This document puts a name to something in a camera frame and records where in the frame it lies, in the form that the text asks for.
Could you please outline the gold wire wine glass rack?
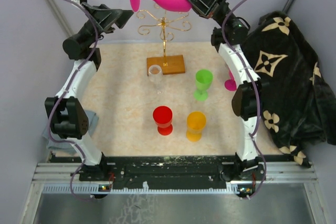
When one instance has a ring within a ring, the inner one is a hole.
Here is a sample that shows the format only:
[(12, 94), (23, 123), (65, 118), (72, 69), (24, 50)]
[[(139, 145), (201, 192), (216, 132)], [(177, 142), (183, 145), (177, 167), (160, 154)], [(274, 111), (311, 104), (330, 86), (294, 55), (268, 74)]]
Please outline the gold wire wine glass rack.
[(184, 57), (183, 55), (174, 55), (168, 56), (166, 53), (166, 44), (169, 41), (174, 39), (174, 33), (167, 31), (167, 29), (172, 29), (176, 31), (186, 32), (191, 30), (191, 23), (186, 20), (189, 16), (188, 12), (178, 12), (181, 14), (181, 17), (176, 19), (168, 19), (167, 11), (164, 12), (164, 16), (162, 18), (157, 18), (153, 14), (151, 14), (148, 10), (142, 9), (139, 10), (136, 14), (138, 19), (145, 19), (147, 15), (152, 17), (156, 23), (153, 25), (141, 25), (138, 27), (137, 32), (142, 36), (146, 36), (151, 32), (152, 27), (160, 28), (160, 39), (163, 43), (163, 55), (158, 57), (147, 57), (146, 66), (149, 75), (149, 68), (152, 65), (158, 65), (161, 67), (163, 75), (170, 74), (182, 74), (186, 72)]

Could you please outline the red plastic wine glass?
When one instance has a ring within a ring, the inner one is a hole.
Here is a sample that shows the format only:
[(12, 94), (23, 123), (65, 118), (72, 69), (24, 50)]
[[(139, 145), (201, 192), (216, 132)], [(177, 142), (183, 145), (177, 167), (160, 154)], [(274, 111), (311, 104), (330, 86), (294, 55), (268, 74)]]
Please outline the red plastic wine glass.
[(173, 112), (167, 106), (159, 106), (153, 111), (153, 119), (157, 125), (157, 131), (163, 135), (170, 135), (173, 131)]

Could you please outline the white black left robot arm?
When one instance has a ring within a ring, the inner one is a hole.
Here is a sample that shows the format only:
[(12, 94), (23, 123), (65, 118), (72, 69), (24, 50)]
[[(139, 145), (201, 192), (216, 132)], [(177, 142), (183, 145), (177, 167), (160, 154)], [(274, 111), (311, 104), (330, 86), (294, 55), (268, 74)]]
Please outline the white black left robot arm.
[(93, 144), (89, 119), (81, 100), (91, 78), (101, 64), (97, 43), (103, 34), (123, 28), (133, 15), (132, 10), (110, 9), (105, 4), (80, 6), (88, 20), (74, 35), (62, 43), (64, 52), (73, 60), (73, 69), (60, 91), (45, 100), (48, 116), (47, 135), (54, 143), (67, 143), (80, 155), (82, 163), (92, 166), (90, 173), (98, 180), (108, 177), (109, 167), (101, 163), (103, 153)]

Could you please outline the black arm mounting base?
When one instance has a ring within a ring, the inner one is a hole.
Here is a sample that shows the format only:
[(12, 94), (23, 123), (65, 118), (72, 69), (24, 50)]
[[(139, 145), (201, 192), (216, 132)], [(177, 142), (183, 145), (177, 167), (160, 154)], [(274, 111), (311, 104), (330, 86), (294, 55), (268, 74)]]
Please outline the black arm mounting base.
[(101, 183), (99, 191), (199, 193), (232, 191), (249, 197), (266, 178), (267, 165), (240, 172), (235, 156), (120, 156), (103, 157), (97, 166), (80, 165), (79, 158), (52, 157), (71, 182)]

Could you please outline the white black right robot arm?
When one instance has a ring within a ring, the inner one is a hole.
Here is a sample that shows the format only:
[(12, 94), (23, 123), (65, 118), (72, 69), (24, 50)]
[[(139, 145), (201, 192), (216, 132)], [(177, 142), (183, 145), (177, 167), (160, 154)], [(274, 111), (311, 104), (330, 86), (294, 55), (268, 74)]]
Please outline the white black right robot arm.
[(187, 1), (198, 16), (212, 18), (221, 26), (214, 28), (211, 44), (225, 60), (236, 82), (237, 90), (232, 98), (232, 109), (242, 120), (242, 133), (234, 172), (239, 179), (245, 180), (258, 167), (256, 139), (261, 114), (261, 80), (240, 46), (247, 37), (249, 27), (234, 15), (227, 0)]

